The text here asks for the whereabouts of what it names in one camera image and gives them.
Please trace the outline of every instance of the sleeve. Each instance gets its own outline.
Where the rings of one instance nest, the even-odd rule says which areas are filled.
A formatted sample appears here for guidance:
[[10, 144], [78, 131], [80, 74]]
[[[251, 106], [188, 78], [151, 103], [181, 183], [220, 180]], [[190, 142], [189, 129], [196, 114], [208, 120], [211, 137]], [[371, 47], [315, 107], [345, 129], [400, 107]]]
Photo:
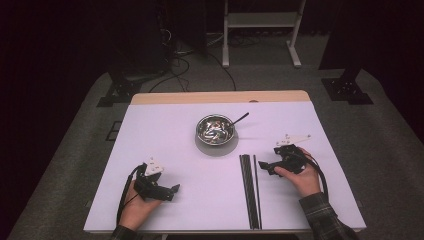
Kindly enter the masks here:
[[134, 240], [136, 237], [136, 232], [124, 226], [118, 225], [109, 240]]
[[300, 205], [312, 228], [315, 240], [358, 240], [355, 231], [343, 224], [324, 194], [316, 193], [300, 199]]

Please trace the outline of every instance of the gray carpet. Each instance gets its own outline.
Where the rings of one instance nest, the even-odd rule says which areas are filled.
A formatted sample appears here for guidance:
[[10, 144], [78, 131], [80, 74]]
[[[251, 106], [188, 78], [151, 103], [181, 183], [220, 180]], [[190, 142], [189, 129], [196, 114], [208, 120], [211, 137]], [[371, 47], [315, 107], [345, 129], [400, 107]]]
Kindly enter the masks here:
[[[327, 42], [324, 36], [300, 36], [296, 44], [302, 61], [294, 69], [285, 37], [263, 37], [248, 48], [230, 48], [229, 73], [239, 91], [294, 90], [309, 93], [328, 139], [361, 206], [368, 226], [361, 239], [424, 239], [424, 147], [389, 101], [379, 82], [362, 71], [358, 85], [373, 105], [332, 102], [321, 78], [339, 77], [340, 70], [318, 71]], [[210, 52], [221, 57], [220, 48]], [[154, 92], [231, 91], [229, 76], [212, 57], [184, 57], [190, 69]], [[174, 62], [174, 72], [184, 62]], [[158, 80], [144, 84], [147, 92]], [[111, 80], [98, 78], [48, 169], [16, 223], [9, 239], [107, 239], [82, 229], [113, 142], [105, 141], [114, 121], [122, 120], [128, 104], [97, 108]], [[311, 239], [310, 234], [300, 234]]]

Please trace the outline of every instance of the hand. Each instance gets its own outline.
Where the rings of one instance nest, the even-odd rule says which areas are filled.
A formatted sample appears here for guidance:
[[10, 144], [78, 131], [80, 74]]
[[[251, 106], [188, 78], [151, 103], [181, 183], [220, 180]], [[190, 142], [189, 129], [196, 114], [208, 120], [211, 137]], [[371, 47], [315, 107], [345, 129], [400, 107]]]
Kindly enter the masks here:
[[[305, 149], [299, 148], [305, 154], [305, 156], [311, 159], [311, 154], [308, 153]], [[312, 195], [314, 193], [321, 192], [321, 187], [319, 185], [319, 178], [317, 171], [309, 164], [306, 164], [306, 168], [299, 174], [294, 174], [282, 167], [275, 167], [274, 171], [293, 183], [297, 188], [302, 197]]]
[[129, 228], [133, 231], [137, 231], [141, 224], [146, 221], [150, 213], [156, 207], [158, 207], [162, 203], [162, 201], [144, 201], [140, 196], [138, 196], [137, 192], [134, 190], [134, 181], [132, 181], [130, 187], [128, 188], [125, 203], [127, 204], [125, 205], [124, 210], [122, 211], [121, 219], [119, 220], [119, 225]]

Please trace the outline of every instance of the metal bowl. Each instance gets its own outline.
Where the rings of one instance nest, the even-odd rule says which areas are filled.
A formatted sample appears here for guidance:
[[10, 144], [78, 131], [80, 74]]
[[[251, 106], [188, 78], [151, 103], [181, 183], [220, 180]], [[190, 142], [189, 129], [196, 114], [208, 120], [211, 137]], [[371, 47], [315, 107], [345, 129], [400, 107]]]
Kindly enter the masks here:
[[234, 137], [234, 125], [228, 127], [232, 123], [225, 116], [218, 114], [209, 115], [197, 123], [196, 135], [207, 145], [223, 145]]

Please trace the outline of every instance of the spoon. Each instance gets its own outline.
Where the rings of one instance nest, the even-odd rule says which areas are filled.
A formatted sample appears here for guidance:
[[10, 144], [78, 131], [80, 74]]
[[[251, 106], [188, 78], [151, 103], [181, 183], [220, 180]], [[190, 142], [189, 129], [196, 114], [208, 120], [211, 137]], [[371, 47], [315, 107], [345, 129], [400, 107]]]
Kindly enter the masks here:
[[233, 123], [229, 124], [229, 125], [227, 126], [227, 128], [228, 128], [228, 127], [232, 127], [234, 124], [236, 124], [236, 123], [240, 122], [241, 120], [243, 120], [243, 118], [247, 117], [248, 115], [249, 115], [249, 112], [247, 112], [246, 114], [244, 114], [243, 116], [241, 116], [241, 118], [237, 119], [235, 122], [233, 122]]

